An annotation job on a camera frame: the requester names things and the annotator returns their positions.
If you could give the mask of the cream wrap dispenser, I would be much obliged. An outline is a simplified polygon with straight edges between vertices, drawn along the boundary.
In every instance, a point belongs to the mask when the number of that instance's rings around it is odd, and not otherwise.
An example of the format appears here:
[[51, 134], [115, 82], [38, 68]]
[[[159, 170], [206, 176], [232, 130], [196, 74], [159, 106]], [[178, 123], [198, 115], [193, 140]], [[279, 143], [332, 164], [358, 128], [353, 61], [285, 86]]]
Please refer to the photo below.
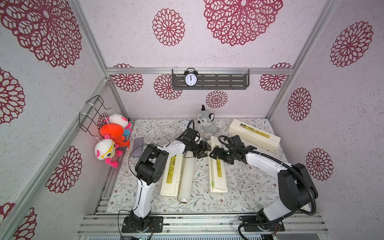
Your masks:
[[181, 182], [181, 173], [183, 166], [183, 154], [169, 157], [166, 163], [163, 183], [160, 194], [162, 196], [177, 197]]
[[219, 158], [208, 157], [210, 171], [210, 193], [226, 194], [228, 192], [228, 184], [224, 161]]

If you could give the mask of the plastic wrap roll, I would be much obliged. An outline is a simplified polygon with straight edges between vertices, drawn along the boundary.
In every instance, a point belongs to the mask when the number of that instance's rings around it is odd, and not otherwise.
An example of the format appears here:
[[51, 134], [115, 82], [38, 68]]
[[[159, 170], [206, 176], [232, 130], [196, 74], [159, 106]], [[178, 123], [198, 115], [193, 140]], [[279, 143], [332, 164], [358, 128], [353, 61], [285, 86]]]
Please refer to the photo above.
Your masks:
[[191, 199], [196, 161], [193, 154], [187, 152], [179, 191], [179, 202], [182, 204], [187, 204]]

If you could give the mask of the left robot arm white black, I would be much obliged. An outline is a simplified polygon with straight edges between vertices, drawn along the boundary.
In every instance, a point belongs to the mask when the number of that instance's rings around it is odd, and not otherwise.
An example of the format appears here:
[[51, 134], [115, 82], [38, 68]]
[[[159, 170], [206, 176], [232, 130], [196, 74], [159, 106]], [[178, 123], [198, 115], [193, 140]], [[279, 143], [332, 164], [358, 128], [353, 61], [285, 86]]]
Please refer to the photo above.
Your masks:
[[190, 126], [165, 147], [149, 144], [135, 166], [138, 196], [129, 215], [132, 223], [140, 229], [147, 227], [154, 187], [163, 175], [167, 160], [187, 152], [192, 152], [193, 157], [201, 159], [206, 157], [206, 152], [210, 150], [209, 143], [201, 140], [200, 133]]

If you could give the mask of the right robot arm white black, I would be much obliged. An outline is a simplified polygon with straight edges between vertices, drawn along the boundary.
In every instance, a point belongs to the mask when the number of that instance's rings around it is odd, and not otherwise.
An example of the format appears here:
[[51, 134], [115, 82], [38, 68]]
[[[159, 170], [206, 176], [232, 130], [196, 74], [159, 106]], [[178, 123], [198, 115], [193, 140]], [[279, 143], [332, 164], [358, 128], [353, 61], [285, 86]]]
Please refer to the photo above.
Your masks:
[[279, 196], [258, 213], [259, 223], [271, 224], [296, 213], [313, 216], [317, 211], [318, 191], [303, 164], [289, 164], [262, 152], [255, 146], [245, 146], [241, 138], [219, 136], [211, 143], [210, 157], [233, 165], [235, 161], [256, 167], [278, 181]]

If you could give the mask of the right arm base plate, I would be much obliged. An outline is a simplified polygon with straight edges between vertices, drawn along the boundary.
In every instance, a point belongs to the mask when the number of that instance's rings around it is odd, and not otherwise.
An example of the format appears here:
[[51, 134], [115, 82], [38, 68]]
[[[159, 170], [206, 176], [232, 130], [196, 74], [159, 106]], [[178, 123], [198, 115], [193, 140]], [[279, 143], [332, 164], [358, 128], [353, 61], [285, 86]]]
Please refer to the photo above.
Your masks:
[[238, 230], [244, 229], [246, 232], [283, 232], [285, 226], [282, 218], [270, 221], [266, 217], [259, 214], [256, 215], [243, 215], [239, 219], [242, 223], [239, 225]]

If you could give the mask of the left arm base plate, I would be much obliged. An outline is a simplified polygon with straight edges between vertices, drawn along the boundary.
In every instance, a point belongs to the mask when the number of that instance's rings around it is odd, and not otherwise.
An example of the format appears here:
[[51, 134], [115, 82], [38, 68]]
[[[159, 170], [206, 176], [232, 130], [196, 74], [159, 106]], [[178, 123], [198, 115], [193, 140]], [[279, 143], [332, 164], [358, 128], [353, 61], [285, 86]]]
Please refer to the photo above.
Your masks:
[[124, 218], [122, 233], [161, 233], [163, 231], [164, 218], [148, 215], [140, 218], [130, 214]]

